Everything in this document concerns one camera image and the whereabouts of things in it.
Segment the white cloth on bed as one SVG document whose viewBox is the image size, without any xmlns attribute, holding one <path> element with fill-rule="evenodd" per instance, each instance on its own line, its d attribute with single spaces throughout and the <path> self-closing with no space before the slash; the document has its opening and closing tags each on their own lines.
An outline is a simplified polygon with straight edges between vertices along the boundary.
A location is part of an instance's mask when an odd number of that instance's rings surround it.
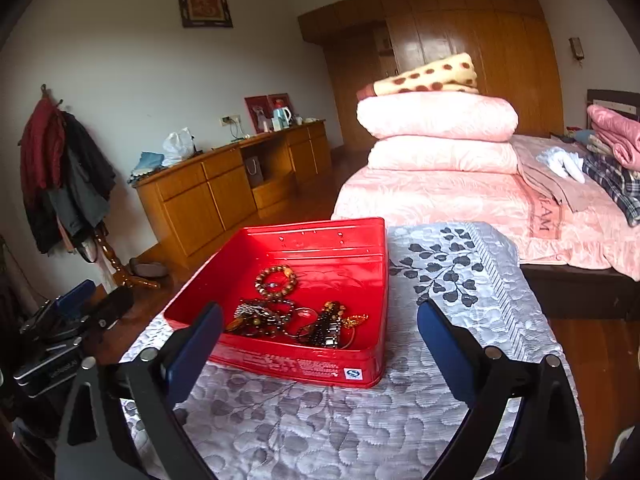
<svg viewBox="0 0 640 480">
<path fill-rule="evenodd" d="M 563 179 L 573 179 L 584 184 L 584 159 L 577 153 L 568 152 L 564 148 L 547 148 L 536 156 L 538 162 L 547 166 L 554 174 Z"/>
</svg>

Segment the red picture frame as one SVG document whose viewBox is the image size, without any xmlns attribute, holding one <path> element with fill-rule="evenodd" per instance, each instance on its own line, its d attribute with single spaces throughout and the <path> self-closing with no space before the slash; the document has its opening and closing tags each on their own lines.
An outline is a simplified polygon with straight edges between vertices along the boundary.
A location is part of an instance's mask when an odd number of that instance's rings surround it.
<svg viewBox="0 0 640 480">
<path fill-rule="evenodd" d="M 271 118 L 276 108 L 286 107 L 291 114 L 294 113 L 294 107 L 287 93 L 246 96 L 244 102 L 256 133 L 266 132 L 266 122 L 269 122 L 268 128 L 271 128 Z"/>
</svg>

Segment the spotted yellow folded blanket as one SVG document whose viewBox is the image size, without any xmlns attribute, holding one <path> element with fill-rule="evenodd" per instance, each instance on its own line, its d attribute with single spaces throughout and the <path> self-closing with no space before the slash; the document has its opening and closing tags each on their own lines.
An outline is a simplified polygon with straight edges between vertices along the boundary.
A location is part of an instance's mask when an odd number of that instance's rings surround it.
<svg viewBox="0 0 640 480">
<path fill-rule="evenodd" d="M 367 84 L 356 93 L 358 101 L 408 92 L 465 92 L 477 94 L 477 73 L 467 53 L 451 55 L 405 73 Z"/>
</svg>

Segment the dark wooden headboard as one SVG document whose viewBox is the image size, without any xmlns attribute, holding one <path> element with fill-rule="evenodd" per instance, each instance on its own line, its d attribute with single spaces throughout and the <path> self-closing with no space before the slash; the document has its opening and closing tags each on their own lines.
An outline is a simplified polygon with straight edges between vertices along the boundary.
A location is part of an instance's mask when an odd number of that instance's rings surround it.
<svg viewBox="0 0 640 480">
<path fill-rule="evenodd" d="M 586 105 L 598 104 L 638 122 L 640 94 L 620 90 L 588 89 Z"/>
</svg>

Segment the blue cloth on sideboard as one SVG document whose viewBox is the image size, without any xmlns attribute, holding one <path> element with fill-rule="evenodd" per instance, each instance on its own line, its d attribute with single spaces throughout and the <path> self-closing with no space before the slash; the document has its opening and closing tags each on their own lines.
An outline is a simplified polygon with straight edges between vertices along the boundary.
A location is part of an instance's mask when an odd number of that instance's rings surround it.
<svg viewBox="0 0 640 480">
<path fill-rule="evenodd" d="M 163 154 L 142 152 L 137 165 L 130 171 L 127 183 L 133 185 L 134 182 L 162 170 L 164 159 Z"/>
</svg>

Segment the lower pink folded quilt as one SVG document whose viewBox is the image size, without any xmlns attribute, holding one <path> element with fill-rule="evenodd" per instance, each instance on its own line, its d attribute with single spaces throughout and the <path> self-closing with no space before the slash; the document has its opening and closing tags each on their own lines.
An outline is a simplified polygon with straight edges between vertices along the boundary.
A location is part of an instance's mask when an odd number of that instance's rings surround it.
<svg viewBox="0 0 640 480">
<path fill-rule="evenodd" d="M 508 142 L 393 136 L 374 144 L 368 167 L 395 171 L 462 171 L 516 174 L 518 156 Z"/>
</svg>

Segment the white electric kettle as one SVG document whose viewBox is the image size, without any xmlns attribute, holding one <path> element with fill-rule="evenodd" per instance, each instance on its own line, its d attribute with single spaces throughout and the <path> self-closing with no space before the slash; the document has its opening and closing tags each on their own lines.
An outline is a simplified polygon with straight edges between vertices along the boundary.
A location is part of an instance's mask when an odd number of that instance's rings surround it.
<svg viewBox="0 0 640 480">
<path fill-rule="evenodd" d="M 274 99 L 272 104 L 272 116 L 278 118 L 283 128 L 290 128 L 293 123 L 293 115 L 284 99 Z"/>
</svg>

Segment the framed red wall calligraphy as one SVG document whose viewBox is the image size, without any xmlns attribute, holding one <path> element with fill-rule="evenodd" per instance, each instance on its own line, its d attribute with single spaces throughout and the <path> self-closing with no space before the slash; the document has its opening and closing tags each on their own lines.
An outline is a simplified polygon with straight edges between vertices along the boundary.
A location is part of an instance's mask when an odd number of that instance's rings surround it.
<svg viewBox="0 0 640 480">
<path fill-rule="evenodd" d="M 232 28 L 228 0 L 178 0 L 184 28 Z"/>
</svg>

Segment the dark grey hanging coat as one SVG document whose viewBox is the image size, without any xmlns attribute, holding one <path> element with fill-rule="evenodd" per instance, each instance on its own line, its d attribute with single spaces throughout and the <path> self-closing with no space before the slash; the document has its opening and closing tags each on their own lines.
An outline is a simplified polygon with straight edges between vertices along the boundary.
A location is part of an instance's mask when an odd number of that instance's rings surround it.
<svg viewBox="0 0 640 480">
<path fill-rule="evenodd" d="M 115 171 L 73 114 L 42 99 L 21 141 L 21 187 L 38 252 L 78 249 L 110 212 Z"/>
</svg>

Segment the wall phone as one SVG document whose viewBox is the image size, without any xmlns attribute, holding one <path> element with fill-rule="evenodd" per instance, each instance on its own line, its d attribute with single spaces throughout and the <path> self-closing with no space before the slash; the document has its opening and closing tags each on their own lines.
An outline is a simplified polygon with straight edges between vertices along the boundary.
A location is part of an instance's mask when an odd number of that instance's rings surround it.
<svg viewBox="0 0 640 480">
<path fill-rule="evenodd" d="M 570 37 L 568 40 L 570 43 L 570 50 L 575 61 L 581 63 L 585 59 L 585 52 L 582 48 L 582 42 L 579 37 Z"/>
</svg>

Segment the wall power socket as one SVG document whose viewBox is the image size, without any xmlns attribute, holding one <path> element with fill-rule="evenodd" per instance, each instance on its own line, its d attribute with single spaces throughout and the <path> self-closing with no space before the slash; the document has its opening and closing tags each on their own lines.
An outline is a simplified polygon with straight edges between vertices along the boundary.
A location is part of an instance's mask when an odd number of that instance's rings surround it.
<svg viewBox="0 0 640 480">
<path fill-rule="evenodd" d="M 241 119 L 239 115 L 222 116 L 219 121 L 222 126 L 241 125 Z"/>
</svg>

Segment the red hanging jacket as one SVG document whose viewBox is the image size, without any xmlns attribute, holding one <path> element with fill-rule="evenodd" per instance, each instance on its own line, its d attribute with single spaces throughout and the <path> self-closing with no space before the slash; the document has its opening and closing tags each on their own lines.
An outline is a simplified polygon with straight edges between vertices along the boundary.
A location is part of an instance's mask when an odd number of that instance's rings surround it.
<svg viewBox="0 0 640 480">
<path fill-rule="evenodd" d="M 20 148 L 23 198 L 28 206 L 32 206 L 41 192 L 62 185 L 64 122 L 61 111 L 48 96 L 38 101 L 29 117 Z"/>
</svg>

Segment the wooden wardrobe wall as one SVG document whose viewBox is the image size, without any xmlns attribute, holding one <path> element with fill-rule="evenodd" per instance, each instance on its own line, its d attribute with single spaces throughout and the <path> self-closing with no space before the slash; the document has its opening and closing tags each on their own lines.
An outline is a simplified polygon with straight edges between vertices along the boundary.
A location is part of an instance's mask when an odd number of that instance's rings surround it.
<svg viewBox="0 0 640 480">
<path fill-rule="evenodd" d="M 374 139 L 356 118 L 369 82 L 461 52 L 480 92 L 509 101 L 518 133 L 564 130 L 561 81 L 539 0 L 342 0 L 299 15 L 304 40 L 322 47 L 346 151 Z"/>
</svg>

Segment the grey leaf-pattern quilted mat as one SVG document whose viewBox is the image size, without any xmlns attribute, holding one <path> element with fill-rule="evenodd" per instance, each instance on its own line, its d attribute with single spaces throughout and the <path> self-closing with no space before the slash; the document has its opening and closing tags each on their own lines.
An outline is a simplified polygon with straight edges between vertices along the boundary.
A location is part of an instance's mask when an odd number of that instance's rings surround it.
<svg viewBox="0 0 640 480">
<path fill-rule="evenodd" d="M 580 479 L 582 410 L 509 237 L 380 218 L 234 234 L 126 351 L 216 301 L 232 318 L 294 273 L 286 330 L 215 330 L 177 406 L 221 479 Z"/>
</svg>

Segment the pink bedspread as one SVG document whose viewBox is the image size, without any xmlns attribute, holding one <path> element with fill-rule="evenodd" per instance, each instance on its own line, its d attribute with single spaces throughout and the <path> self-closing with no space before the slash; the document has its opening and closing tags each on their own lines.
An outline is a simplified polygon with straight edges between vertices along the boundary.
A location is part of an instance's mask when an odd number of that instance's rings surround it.
<svg viewBox="0 0 640 480">
<path fill-rule="evenodd" d="M 551 139 L 514 136 L 515 153 L 536 154 Z M 486 222 L 510 238 L 521 262 L 568 264 L 576 268 L 612 268 L 639 277 L 639 230 L 627 220 L 605 190 L 587 178 L 562 183 L 574 191 L 573 210 L 532 188 L 516 174 L 462 171 L 374 170 L 368 163 L 338 192 L 335 220 L 380 217 L 388 226 L 435 222 Z"/>
</svg>

